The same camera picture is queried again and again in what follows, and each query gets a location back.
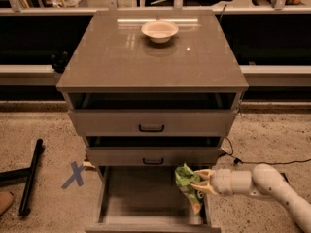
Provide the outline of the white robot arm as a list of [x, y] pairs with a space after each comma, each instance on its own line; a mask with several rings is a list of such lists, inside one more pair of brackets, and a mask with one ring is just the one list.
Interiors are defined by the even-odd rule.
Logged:
[[203, 169], [195, 171], [201, 179], [191, 186], [206, 194], [245, 195], [277, 201], [304, 233], [311, 233], [311, 204], [299, 196], [272, 166], [259, 164], [252, 171]]

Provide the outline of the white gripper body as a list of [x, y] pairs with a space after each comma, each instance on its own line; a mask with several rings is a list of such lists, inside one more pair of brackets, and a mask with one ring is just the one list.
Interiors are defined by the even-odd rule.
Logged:
[[211, 178], [211, 185], [219, 195], [231, 196], [231, 171], [229, 169], [214, 170]]

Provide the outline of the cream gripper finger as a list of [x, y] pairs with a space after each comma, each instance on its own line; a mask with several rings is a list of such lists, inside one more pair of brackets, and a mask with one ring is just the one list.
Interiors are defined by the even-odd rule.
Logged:
[[199, 182], [199, 183], [192, 183], [191, 186], [202, 193], [205, 194], [213, 194], [216, 195], [217, 191], [214, 189], [213, 186], [210, 185], [208, 181]]
[[195, 174], [198, 175], [203, 181], [210, 181], [215, 171], [212, 169], [196, 170]]

